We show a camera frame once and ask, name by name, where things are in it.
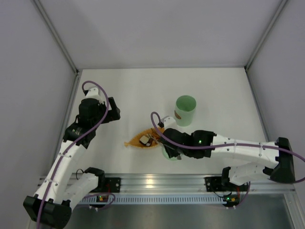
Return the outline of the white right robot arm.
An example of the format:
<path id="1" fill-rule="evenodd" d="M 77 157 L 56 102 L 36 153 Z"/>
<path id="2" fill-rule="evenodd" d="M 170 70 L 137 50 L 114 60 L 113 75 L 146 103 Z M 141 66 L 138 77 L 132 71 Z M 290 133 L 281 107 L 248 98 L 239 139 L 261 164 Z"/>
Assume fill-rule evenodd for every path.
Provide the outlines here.
<path id="1" fill-rule="evenodd" d="M 296 181 L 290 142 L 280 137 L 275 142 L 255 143 L 240 141 L 211 131 L 196 130 L 191 134 L 168 128 L 160 143 L 169 158 L 180 155 L 202 159 L 230 158 L 244 161 L 244 165 L 222 169 L 223 186 L 241 186 L 245 183 L 269 179 L 283 184 Z"/>

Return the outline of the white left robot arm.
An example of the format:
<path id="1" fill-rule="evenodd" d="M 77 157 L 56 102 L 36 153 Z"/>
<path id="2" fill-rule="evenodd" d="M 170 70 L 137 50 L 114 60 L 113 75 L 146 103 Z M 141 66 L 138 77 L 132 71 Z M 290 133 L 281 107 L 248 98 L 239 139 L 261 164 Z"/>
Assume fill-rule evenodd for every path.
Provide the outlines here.
<path id="1" fill-rule="evenodd" d="M 44 182 L 34 196 L 27 196 L 23 206 L 32 221 L 55 229 L 64 228 L 77 204 L 90 192 L 109 192 L 105 172 L 89 167 L 79 180 L 68 186 L 77 162 L 96 136 L 98 122 L 120 119 L 120 110 L 113 97 L 108 104 L 96 98 L 85 98 L 79 105 L 75 121 L 65 130 L 60 152 Z"/>

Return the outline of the metal serving tongs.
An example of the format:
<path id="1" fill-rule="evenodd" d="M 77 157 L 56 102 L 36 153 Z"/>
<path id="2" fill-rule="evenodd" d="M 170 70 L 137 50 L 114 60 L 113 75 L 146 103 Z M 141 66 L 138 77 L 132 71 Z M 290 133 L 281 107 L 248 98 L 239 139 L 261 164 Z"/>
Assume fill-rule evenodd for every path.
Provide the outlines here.
<path id="1" fill-rule="evenodd" d="M 155 139 L 151 134 L 147 134 L 149 138 L 151 138 L 156 144 L 158 144 L 161 148 L 164 147 L 162 143 L 160 143 L 157 139 Z"/>

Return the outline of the white and black rice cake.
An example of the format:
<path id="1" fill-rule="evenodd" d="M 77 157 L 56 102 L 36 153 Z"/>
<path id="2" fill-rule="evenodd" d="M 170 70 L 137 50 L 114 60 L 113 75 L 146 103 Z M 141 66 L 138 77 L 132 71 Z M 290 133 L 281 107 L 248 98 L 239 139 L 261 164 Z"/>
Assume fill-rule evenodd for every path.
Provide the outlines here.
<path id="1" fill-rule="evenodd" d="M 139 143 L 142 144 L 143 146 L 150 146 L 151 145 L 151 140 L 149 137 L 143 135 L 140 139 L 139 139 Z"/>

